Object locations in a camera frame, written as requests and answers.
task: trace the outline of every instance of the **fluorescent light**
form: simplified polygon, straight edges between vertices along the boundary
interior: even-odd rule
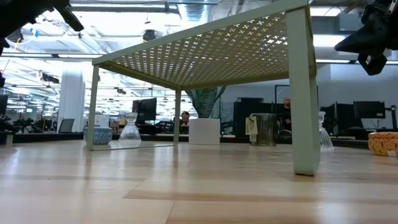
[[[3,53],[2,57],[52,57],[51,54],[19,54],[19,53]]]
[[[327,60],[327,59],[317,59],[317,63],[349,63],[349,60]]]
[[[41,102],[41,101],[29,101],[29,103],[35,103],[35,104],[41,105],[41,104],[43,104],[44,102]]]
[[[30,90],[28,88],[9,87],[9,90],[17,94],[29,95],[30,93]]]
[[[345,7],[311,7],[311,16],[338,16]]]
[[[313,45],[316,47],[334,47],[346,37],[344,35],[314,35]]]
[[[158,1],[147,1],[143,2],[142,4],[80,4],[80,3],[73,3],[72,7],[108,7],[108,8],[113,8],[113,7],[143,7],[143,8],[148,8],[148,7],[159,7],[162,4],[159,5],[147,5],[146,3],[150,2],[158,2]],[[176,6],[170,6],[171,9],[176,9]]]
[[[60,58],[97,58],[102,56],[101,54],[60,54],[58,55]]]
[[[386,65],[398,65],[398,61],[388,61]]]
[[[14,105],[8,105],[7,108],[9,109],[25,109],[26,106],[14,106]]]

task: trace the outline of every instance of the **white column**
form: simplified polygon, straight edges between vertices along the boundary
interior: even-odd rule
[[[287,13],[293,164],[296,174],[315,175],[320,158],[317,79],[312,35],[305,10],[301,8]]]
[[[174,112],[174,144],[178,144],[178,137],[180,136],[181,89],[175,91]]]
[[[68,64],[68,66],[62,72],[57,130],[59,130],[63,119],[75,119],[72,132],[82,132],[85,112],[85,80],[83,71],[78,68],[78,65]]]

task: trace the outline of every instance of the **desk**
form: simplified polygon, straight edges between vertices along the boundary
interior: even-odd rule
[[[181,92],[289,78],[294,172],[314,175],[320,159],[315,49],[308,0],[266,6],[93,59],[88,148],[93,149],[100,68]],[[178,144],[179,126],[174,126]]]

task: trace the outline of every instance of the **wall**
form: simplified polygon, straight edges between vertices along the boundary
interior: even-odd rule
[[[331,100],[384,101],[386,107],[398,105],[397,66],[385,66],[381,74],[369,76],[360,65],[331,65]],[[375,128],[377,120],[363,119],[364,128]],[[379,127],[392,128],[391,113],[380,120]]]
[[[369,76],[360,65],[318,65],[318,102],[319,107],[330,106],[336,101],[352,104],[353,101],[385,101],[386,107],[398,105],[398,66],[385,66],[381,74]],[[264,98],[270,103],[274,99],[275,85],[288,85],[288,80],[251,83],[228,86],[221,97],[221,120],[231,121],[233,118],[233,102],[239,97]],[[278,89],[278,103],[289,90]],[[212,118],[218,118],[219,104],[213,108]],[[377,120],[363,119],[365,128],[374,129]],[[379,121],[379,127],[392,128],[390,112],[386,111],[386,119]]]

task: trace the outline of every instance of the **ceiling light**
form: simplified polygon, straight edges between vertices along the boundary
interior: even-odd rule
[[[44,102],[40,102],[40,101],[29,101],[29,103],[34,103],[36,105],[30,105],[30,106],[39,106],[42,105]]]
[[[345,7],[311,7],[311,16],[338,16]]]
[[[336,44],[344,40],[344,35],[321,35],[313,36],[313,45],[316,47],[335,47]]]
[[[78,4],[74,3],[72,4],[72,7],[158,7],[156,5],[148,5],[147,3],[150,3],[150,1],[144,2],[143,4]]]
[[[14,105],[8,105],[7,108],[9,109],[25,109],[26,106],[14,106]]]
[[[349,60],[327,60],[327,59],[317,59],[317,63],[349,63]]]
[[[387,61],[386,65],[398,65],[398,61]]]
[[[101,54],[60,54],[60,58],[97,58],[102,56]]]
[[[1,57],[52,57],[51,54],[20,54],[20,53],[7,53],[4,52]]]

